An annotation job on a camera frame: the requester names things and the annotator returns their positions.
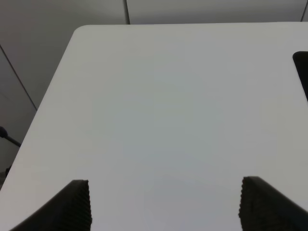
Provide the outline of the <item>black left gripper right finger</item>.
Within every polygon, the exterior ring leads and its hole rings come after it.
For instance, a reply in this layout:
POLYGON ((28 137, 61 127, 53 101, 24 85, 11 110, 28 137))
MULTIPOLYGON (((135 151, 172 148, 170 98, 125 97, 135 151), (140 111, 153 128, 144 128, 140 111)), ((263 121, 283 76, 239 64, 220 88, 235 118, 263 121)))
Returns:
POLYGON ((308 212, 260 177, 244 177, 238 214, 243 231, 306 231, 308 212))

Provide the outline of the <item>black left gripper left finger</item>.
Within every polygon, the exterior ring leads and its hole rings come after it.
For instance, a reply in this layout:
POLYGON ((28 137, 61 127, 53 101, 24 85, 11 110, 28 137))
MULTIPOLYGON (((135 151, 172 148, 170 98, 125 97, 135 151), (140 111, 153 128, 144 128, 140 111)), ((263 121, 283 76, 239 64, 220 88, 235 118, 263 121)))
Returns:
POLYGON ((88 180, 73 180, 13 231, 89 231, 92 215, 88 180))

